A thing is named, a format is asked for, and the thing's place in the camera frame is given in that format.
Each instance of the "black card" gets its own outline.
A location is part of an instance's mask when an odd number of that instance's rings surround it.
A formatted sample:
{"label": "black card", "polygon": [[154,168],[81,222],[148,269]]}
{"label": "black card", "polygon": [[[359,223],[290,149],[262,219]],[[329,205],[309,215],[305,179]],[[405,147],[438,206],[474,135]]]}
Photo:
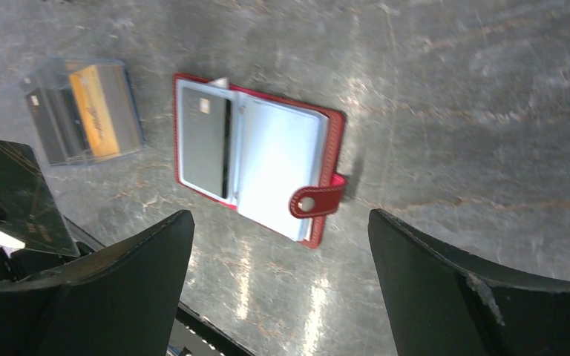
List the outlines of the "black card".
{"label": "black card", "polygon": [[31,250],[79,255],[32,149],[1,140],[0,231]]}

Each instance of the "clear plastic box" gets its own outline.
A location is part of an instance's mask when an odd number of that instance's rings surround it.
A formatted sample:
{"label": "clear plastic box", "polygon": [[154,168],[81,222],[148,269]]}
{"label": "clear plastic box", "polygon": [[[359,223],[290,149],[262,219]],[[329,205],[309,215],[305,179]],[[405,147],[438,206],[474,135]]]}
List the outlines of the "clear plastic box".
{"label": "clear plastic box", "polygon": [[9,115],[12,104],[26,107],[49,165],[87,165],[140,151],[145,143],[119,60],[50,58],[2,90],[1,106],[4,100]]}

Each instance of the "card holder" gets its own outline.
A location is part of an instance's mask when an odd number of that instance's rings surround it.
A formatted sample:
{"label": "card holder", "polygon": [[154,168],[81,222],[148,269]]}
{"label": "card holder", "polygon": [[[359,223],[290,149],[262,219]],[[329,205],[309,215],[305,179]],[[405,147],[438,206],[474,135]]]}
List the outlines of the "card holder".
{"label": "card holder", "polygon": [[[335,172],[344,115],[235,85],[225,89],[208,83],[208,79],[189,74],[174,75],[176,180],[291,240],[317,248],[326,217],[337,211],[347,184],[346,179]],[[218,152],[222,151],[225,120],[218,120],[218,116],[201,107],[197,99],[194,104],[187,102],[186,94],[193,95],[187,88],[205,93],[205,98],[200,97],[200,100],[209,101],[207,97],[215,95],[232,102],[227,153],[228,196],[214,194],[213,188],[205,189],[206,186],[217,187],[220,182],[219,173],[214,169],[216,165],[210,163],[213,159],[219,162],[221,158]],[[198,119],[197,128],[191,128],[195,123],[188,119],[196,117],[190,110],[201,109],[209,113]],[[186,132],[190,130],[201,132],[199,136],[205,139],[195,139],[196,135]],[[191,182],[187,180],[189,176],[197,177],[191,166],[211,166],[211,172],[216,173],[205,175],[203,181]]]}

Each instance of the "stone surface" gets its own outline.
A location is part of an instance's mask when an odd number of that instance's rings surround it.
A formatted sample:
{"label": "stone surface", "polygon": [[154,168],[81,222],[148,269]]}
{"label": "stone surface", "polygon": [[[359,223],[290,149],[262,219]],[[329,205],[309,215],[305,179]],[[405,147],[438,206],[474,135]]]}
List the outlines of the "stone surface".
{"label": "stone surface", "polygon": [[[570,1],[0,0],[0,88],[46,56],[112,57],[148,148],[47,169],[106,243],[181,209],[181,299],[258,355],[394,355],[367,240],[385,208],[506,266],[570,280]],[[348,196],[316,251],[174,182],[171,76],[343,110]],[[38,147],[0,97],[0,138]]]}

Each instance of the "marble tabletop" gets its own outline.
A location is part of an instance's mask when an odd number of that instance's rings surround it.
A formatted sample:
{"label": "marble tabletop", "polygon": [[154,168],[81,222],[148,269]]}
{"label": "marble tabletop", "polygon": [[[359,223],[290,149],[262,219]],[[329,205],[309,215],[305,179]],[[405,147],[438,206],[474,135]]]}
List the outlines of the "marble tabletop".
{"label": "marble tabletop", "polygon": [[[190,210],[181,300],[257,355],[396,354],[372,208],[570,280],[570,1],[0,0],[0,88],[47,56],[125,61],[148,143],[45,169],[59,207],[107,244]],[[346,113],[350,184],[319,249],[174,181],[177,71]],[[28,116],[2,100],[0,138],[42,155]]]}

